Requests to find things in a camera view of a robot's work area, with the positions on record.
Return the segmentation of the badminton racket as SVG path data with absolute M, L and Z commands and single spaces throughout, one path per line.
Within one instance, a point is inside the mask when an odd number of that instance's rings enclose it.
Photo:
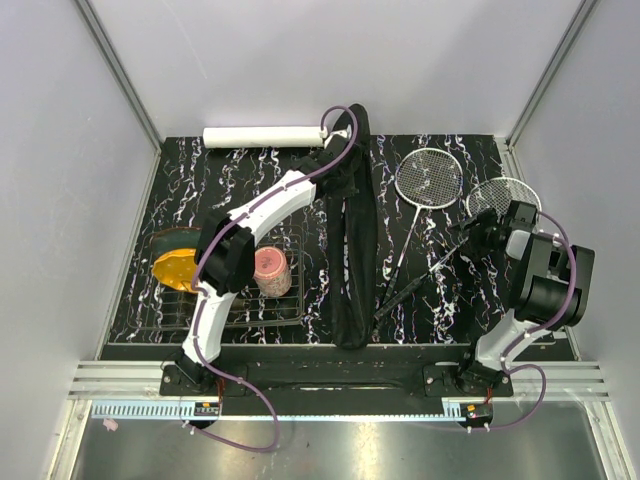
M 421 211 L 445 209 L 461 196 L 462 167 L 451 153 L 437 148 L 420 148 L 406 155 L 400 162 L 394 185 L 397 195 L 413 206 L 415 213 L 381 301 L 382 304 L 391 299 Z
M 511 177 L 492 178 L 471 189 L 465 208 L 467 218 L 452 227 L 457 235 L 455 246 L 425 273 L 384 300 L 373 315 L 375 321 L 385 318 L 416 292 L 456 253 L 473 261 L 497 251 L 514 260 L 523 258 L 541 210 L 541 200 L 529 185 Z

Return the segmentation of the black racket bag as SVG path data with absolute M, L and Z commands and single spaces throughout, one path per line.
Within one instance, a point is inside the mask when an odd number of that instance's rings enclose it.
M 329 308 L 332 342 L 342 349 L 368 344 L 374 325 L 378 216 L 371 168 L 371 133 L 365 107 L 355 103 L 336 121 L 338 128 L 358 124 L 355 145 L 362 164 L 355 177 L 357 193 L 325 197 Z

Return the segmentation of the white shuttlecock tube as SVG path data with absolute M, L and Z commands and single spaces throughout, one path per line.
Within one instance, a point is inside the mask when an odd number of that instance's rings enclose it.
M 328 130 L 319 126 L 207 127 L 202 136 L 206 148 L 321 147 Z

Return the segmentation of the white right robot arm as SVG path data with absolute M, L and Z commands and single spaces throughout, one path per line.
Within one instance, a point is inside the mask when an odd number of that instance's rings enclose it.
M 509 364 L 535 340 L 583 318 L 596 252 L 572 245 L 565 231 L 539 232 L 552 217 L 524 201 L 511 201 L 505 214 L 489 207 L 454 227 L 459 252 L 473 260 L 502 252 L 515 261 L 503 318 L 472 343 L 453 374 L 457 390 L 476 396 L 497 388 Z

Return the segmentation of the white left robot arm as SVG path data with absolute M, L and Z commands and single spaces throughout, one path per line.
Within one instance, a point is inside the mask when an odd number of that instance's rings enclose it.
M 231 306 L 254 277 L 258 242 L 296 211 L 345 186 L 354 162 L 368 146 L 367 139 L 333 135 L 323 150 L 294 162 L 256 198 L 227 213 L 210 213 L 195 255 L 193 319 L 176 359 L 181 384 L 190 393 L 203 396 L 215 386 L 212 363 L 221 353 Z

